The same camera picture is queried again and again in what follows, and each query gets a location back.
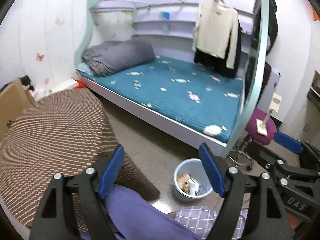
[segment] red object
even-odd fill
[[[78,82],[78,85],[75,87],[76,88],[87,88],[80,80],[76,80]]]
[[[315,21],[320,21],[320,18],[318,16],[318,14],[316,13],[315,9],[313,9],[313,16],[314,16]]]

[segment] purple cloth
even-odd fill
[[[126,187],[115,185],[105,199],[105,206],[125,240],[201,239],[181,223],[155,209],[137,192]]]
[[[245,127],[246,131],[250,134],[250,136],[252,137],[252,140],[255,140],[263,145],[267,145],[271,142],[271,140],[274,137],[274,134],[277,131],[277,127],[275,125],[275,123],[273,122],[273,120],[271,118],[268,119],[267,123],[266,123],[266,127],[267,127],[267,132],[268,135],[262,135],[259,134],[257,131],[257,119],[263,120],[265,117],[267,116],[267,114],[263,111],[261,111],[260,109],[256,108],[253,111],[253,114],[247,124],[247,126]]]

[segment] bed frame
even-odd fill
[[[74,62],[75,65],[81,63],[81,54],[87,48],[90,43],[90,39],[93,33],[94,22],[92,19],[92,9],[94,6],[102,0],[87,0],[86,5],[86,34],[75,52]],[[267,36],[268,36],[268,20],[269,20],[269,1],[261,0],[261,24],[260,24],[260,36],[258,42],[258,51],[249,51],[249,56],[256,57],[254,72],[250,85],[249,94],[244,102],[243,109],[239,114],[236,124],[232,130],[231,136],[227,143],[222,143],[214,138],[206,136],[200,132],[197,132],[175,120],[167,118],[162,114],[159,114],[151,109],[148,109],[142,105],[139,105],[117,93],[102,87],[101,85],[90,81],[84,77],[80,80],[88,88],[97,92],[104,98],[110,100],[119,107],[125,109],[131,114],[139,117],[140,119],[150,123],[151,125],[161,129],[162,131],[174,136],[175,138],[195,147],[199,148],[200,144],[206,142],[212,152],[215,155],[226,157],[229,151],[232,149],[237,139],[244,131],[246,124],[248,123],[258,101],[258,97],[261,90],[264,65],[266,59],[267,49]]]

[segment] light blue pillow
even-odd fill
[[[76,70],[79,70],[79,71],[81,71],[81,72],[87,73],[87,74],[90,75],[90,76],[94,76],[94,74],[93,74],[93,72],[91,71],[90,67],[89,67],[86,63],[84,63],[84,62],[80,63],[80,64],[76,67]]]

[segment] trash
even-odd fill
[[[197,196],[200,191],[200,185],[196,180],[190,178],[189,174],[183,174],[177,179],[179,188],[190,196]]]
[[[47,97],[51,94],[51,90],[48,90],[45,87],[41,87],[38,85],[33,86],[34,90],[30,91],[30,95],[33,97],[33,99],[38,102],[40,99]]]
[[[190,179],[188,173],[183,174],[180,178],[177,179],[177,183],[181,189],[183,188],[184,184],[187,182],[188,179]]]
[[[194,179],[188,179],[187,183],[189,184],[189,195],[195,196],[199,192],[199,183]]]

